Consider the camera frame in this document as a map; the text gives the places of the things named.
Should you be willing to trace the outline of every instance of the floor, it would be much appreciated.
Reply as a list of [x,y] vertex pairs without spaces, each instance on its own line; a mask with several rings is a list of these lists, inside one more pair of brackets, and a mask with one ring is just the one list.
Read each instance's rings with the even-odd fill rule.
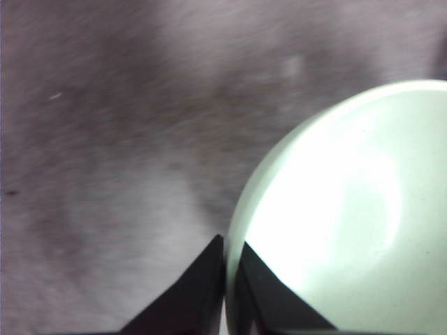
[[1,5],[5,335],[119,329],[287,132],[446,65],[444,0]]

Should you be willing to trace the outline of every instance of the black object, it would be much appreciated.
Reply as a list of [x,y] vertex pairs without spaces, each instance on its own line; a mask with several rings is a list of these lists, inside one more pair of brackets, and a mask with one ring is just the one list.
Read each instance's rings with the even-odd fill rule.
[[224,239],[217,235],[178,281],[119,334],[218,334],[224,269]]
[[296,329],[335,330],[279,281],[247,243],[236,273],[234,301],[237,335],[285,334]]
[[[118,332],[83,335],[217,335],[224,296],[224,239],[217,235],[158,299]],[[245,244],[235,279],[237,335],[386,335],[335,328],[289,290]]]

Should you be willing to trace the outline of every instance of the white bowl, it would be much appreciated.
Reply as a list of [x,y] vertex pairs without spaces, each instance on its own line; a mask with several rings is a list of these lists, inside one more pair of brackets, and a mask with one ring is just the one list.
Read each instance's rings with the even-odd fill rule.
[[244,241],[336,327],[447,334],[447,82],[366,91],[288,134],[249,180]]

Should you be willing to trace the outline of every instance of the gray carpet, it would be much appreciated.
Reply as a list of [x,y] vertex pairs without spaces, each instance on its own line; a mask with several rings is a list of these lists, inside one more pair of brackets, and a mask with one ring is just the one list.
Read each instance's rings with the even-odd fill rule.
[[3,0],[1,333],[120,328],[292,128],[439,75],[446,5]]

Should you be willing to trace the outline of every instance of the dark speck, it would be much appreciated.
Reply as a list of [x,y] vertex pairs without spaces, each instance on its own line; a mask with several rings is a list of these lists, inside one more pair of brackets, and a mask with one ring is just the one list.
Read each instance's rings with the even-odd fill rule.
[[19,191],[6,191],[6,195],[10,195],[10,196],[14,196],[14,195],[18,195]]

